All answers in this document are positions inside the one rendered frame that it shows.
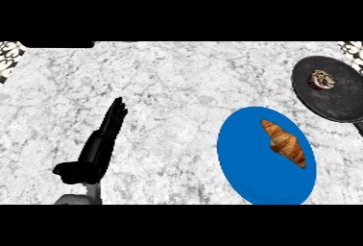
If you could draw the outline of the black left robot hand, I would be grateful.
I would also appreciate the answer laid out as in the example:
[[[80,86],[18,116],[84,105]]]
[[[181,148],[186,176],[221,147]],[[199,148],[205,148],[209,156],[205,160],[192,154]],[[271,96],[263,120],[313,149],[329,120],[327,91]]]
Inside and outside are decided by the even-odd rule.
[[[68,185],[94,185],[103,178],[125,116],[127,105],[118,97],[108,109],[99,129],[90,134],[78,160],[62,162],[54,166],[53,173]]]

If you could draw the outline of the blue plate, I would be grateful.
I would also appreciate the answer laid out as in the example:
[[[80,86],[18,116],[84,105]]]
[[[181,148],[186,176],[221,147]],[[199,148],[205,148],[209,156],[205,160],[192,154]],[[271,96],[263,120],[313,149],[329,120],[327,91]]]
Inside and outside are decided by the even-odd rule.
[[[305,169],[271,150],[263,119],[296,137]],[[246,107],[232,113],[220,128],[217,155],[229,183],[251,204],[299,205],[307,200],[316,181],[314,153],[304,132],[279,111]]]

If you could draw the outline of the chocolate cupcake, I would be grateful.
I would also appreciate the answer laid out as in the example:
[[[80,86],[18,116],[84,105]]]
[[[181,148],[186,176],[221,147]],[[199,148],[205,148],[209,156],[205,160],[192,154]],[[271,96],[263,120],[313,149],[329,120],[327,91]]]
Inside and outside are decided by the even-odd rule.
[[[308,75],[308,84],[316,90],[326,90],[335,86],[333,76],[323,70],[313,70]]]

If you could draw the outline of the dark grey pan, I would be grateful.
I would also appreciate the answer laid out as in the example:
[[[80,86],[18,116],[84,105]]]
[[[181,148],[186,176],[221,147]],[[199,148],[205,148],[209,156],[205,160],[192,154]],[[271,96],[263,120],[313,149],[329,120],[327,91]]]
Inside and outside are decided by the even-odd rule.
[[[323,89],[308,81],[314,70],[326,72],[335,81]],[[310,56],[292,69],[292,87],[302,104],[320,117],[341,123],[351,123],[363,136],[363,76],[342,61]]]

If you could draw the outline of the brown croissant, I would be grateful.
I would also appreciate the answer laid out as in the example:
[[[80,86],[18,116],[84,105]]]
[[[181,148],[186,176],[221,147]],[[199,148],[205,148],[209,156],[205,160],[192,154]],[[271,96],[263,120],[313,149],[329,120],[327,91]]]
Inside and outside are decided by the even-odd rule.
[[[288,158],[302,169],[307,168],[307,157],[298,138],[267,119],[261,120],[263,129],[271,139],[271,151]]]

